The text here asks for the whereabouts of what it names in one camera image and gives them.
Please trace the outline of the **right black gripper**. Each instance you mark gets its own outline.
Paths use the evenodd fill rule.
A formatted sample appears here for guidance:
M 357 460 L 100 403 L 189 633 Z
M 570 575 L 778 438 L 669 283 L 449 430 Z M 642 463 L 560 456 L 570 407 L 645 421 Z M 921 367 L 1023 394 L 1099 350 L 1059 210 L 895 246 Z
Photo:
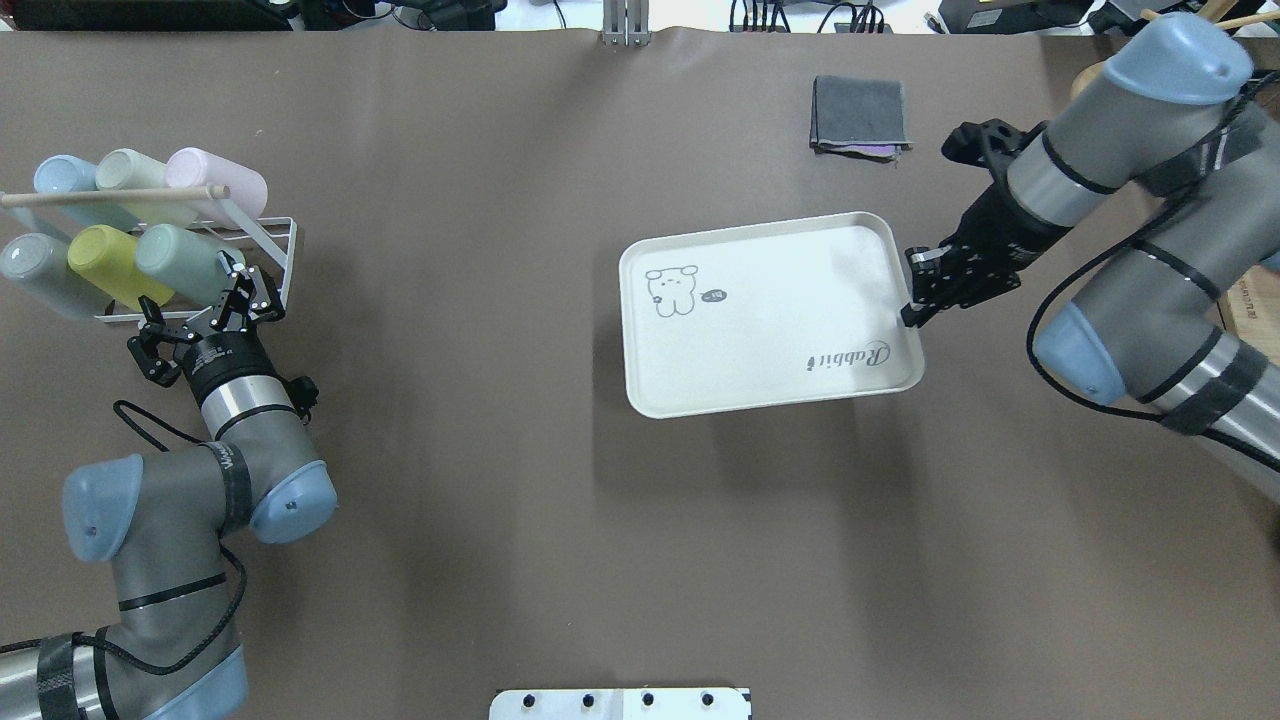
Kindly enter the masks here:
M 911 301 L 900 310 L 904 325 L 922 328 L 934 309 L 973 307 L 1018 288 L 1018 273 L 1068 232 L 1023 209 L 1006 186 L 989 186 L 937 249 L 906 251 Z

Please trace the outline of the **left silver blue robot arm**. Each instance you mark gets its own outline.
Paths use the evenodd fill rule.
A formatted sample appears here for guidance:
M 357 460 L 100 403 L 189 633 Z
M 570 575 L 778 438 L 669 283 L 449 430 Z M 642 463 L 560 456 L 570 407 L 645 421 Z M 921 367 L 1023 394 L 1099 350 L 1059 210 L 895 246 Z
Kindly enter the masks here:
M 274 282 L 230 264 L 219 300 L 174 328 L 140 300 L 128 342 L 160 386 L 189 382 L 209 439 L 76 469 L 63 488 L 73 553 L 109 562 L 119 619 L 3 648 L 5 719 L 224 719 L 248 693 L 233 616 L 247 574 L 224 541 L 321 527 L 337 492 L 306 420 L 314 383 L 284 380 L 256 332 L 284 314 Z

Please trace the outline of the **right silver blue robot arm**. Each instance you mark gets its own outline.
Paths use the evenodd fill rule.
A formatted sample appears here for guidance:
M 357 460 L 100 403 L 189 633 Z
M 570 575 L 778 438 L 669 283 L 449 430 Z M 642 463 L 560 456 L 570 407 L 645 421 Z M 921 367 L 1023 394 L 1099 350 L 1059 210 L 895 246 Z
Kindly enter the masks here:
M 1021 132 L 963 123 L 943 155 L 989 187 L 937 247 L 908 250 L 905 325 L 1015 290 L 1039 259 L 1125 184 L 1161 201 L 1139 229 L 1062 282 L 1084 287 L 1038 309 L 1027 356 L 1056 391 L 1244 457 L 1277 497 L 1279 370 L 1208 319 L 1248 270 L 1277 269 L 1277 122 L 1251 55 L 1225 29 L 1176 13 L 1152 20 L 1052 120 Z

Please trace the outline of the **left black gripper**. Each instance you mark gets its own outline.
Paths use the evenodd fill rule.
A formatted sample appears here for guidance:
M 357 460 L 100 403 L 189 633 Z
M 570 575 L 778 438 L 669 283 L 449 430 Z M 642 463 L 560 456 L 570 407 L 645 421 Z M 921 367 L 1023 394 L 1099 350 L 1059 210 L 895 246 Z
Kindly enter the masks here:
M 195 400 L 205 401 L 219 387 L 243 377 L 278 379 L 256 325 L 284 316 L 280 291 L 266 272 L 259 266 L 234 270 L 218 301 L 180 327 L 182 334 L 195 337 L 180 347 L 180 370 Z

